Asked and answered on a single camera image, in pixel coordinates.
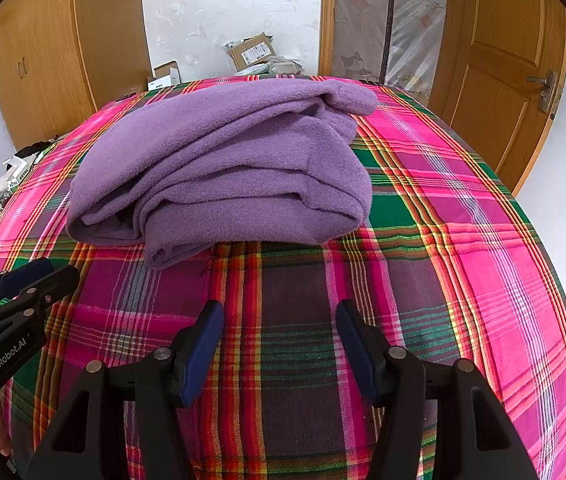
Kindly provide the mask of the purple fleece garment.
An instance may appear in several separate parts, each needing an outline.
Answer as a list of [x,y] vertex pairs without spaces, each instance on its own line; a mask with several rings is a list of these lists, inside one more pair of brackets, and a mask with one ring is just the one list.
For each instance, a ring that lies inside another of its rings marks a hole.
[[285,78],[148,104],[84,156],[68,234],[95,246],[142,245],[158,270],[218,243],[341,237],[371,212],[371,179],[351,144],[377,103],[355,82]]

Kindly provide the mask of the pink plaid bed sheet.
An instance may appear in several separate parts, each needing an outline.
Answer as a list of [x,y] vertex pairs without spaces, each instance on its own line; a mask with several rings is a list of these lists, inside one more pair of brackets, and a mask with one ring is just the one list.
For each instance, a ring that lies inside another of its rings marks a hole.
[[141,247],[96,248],[66,233],[68,192],[96,140],[147,92],[109,104],[59,142],[0,217],[0,271],[45,257],[78,290],[52,307],[48,341],[3,393],[25,470],[85,364],[141,359],[225,310],[205,389],[179,414],[201,479],[361,479],[382,412],[363,399],[335,332],[350,298],[366,322],[420,359],[472,360],[542,479],[566,478],[566,297],[537,232],[492,170],[424,106],[378,88],[353,143],[373,206],[358,232],[320,248],[219,245],[169,269]]

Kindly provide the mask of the wooden wardrobe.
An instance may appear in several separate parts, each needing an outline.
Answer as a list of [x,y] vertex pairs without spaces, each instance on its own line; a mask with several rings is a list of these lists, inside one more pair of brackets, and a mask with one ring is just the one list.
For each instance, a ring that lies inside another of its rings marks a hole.
[[144,91],[151,72],[142,0],[0,4],[0,109],[15,148]]

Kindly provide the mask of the white small box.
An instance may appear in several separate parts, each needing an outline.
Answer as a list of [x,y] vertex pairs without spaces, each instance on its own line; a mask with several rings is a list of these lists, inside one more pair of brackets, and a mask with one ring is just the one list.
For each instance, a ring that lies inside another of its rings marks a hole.
[[154,68],[154,78],[147,81],[147,90],[159,90],[177,86],[182,82],[180,68],[176,60],[161,64]]

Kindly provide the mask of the brown cardboard box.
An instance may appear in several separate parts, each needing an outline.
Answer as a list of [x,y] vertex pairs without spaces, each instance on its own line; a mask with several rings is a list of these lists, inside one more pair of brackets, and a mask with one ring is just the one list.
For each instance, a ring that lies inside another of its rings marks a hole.
[[271,40],[269,35],[262,32],[242,41],[229,41],[223,47],[236,70],[244,70],[275,56]]

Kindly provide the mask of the wooden door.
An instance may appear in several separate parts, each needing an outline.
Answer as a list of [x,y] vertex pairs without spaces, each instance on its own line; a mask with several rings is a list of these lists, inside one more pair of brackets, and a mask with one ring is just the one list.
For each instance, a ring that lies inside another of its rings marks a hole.
[[566,79],[560,0],[447,0],[428,106],[518,193]]

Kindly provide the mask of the plastic door curtain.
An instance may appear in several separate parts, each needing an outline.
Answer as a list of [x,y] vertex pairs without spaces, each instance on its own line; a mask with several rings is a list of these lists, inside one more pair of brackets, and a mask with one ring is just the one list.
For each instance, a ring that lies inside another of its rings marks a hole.
[[447,0],[336,0],[330,73],[408,92],[426,105]]

